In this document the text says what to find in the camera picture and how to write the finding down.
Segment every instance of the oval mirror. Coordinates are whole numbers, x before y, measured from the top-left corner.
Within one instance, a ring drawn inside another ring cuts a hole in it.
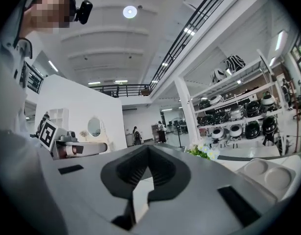
[[[93,117],[91,120],[89,120],[87,128],[88,132],[93,137],[98,137],[101,133],[100,120],[96,117]]]

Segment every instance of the person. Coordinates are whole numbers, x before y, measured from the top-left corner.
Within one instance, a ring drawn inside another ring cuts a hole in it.
[[[6,106],[0,107],[0,187],[23,218],[44,234],[67,234],[68,229],[43,175],[39,156],[48,151],[26,127],[29,72],[24,59],[32,59],[26,36],[67,27],[75,13],[75,0],[21,0],[0,31],[0,105]]]
[[[133,145],[139,145],[141,144],[141,135],[137,129],[136,126],[134,126],[134,129],[133,129]]]
[[[159,143],[165,143],[166,138],[165,138],[164,126],[161,123],[161,121],[158,121],[157,132],[159,134]]]

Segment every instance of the ceiling light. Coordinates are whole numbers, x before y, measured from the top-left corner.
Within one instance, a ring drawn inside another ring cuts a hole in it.
[[[282,37],[283,37],[283,31],[281,31],[278,35],[278,42],[277,42],[276,50],[278,50],[279,46],[281,45]]]
[[[90,83],[88,83],[89,85],[91,85],[91,84],[100,84],[100,82],[90,82]]]
[[[133,18],[137,15],[137,9],[134,6],[127,6],[123,9],[123,16]]]
[[[275,57],[271,59],[270,66],[272,66],[272,64],[274,63],[275,59],[276,59]]]
[[[55,68],[55,66],[53,65],[53,63],[51,61],[48,61],[50,63],[50,65],[53,67],[53,69],[58,72],[57,68]]]
[[[186,33],[188,33],[188,34],[190,34],[190,35],[195,35],[195,32],[194,31],[192,31],[192,30],[190,30],[190,29],[187,29],[187,28],[185,28],[185,30],[184,30]]]
[[[38,71],[38,73],[43,77],[44,75],[38,70],[38,69],[36,69],[37,71]]]

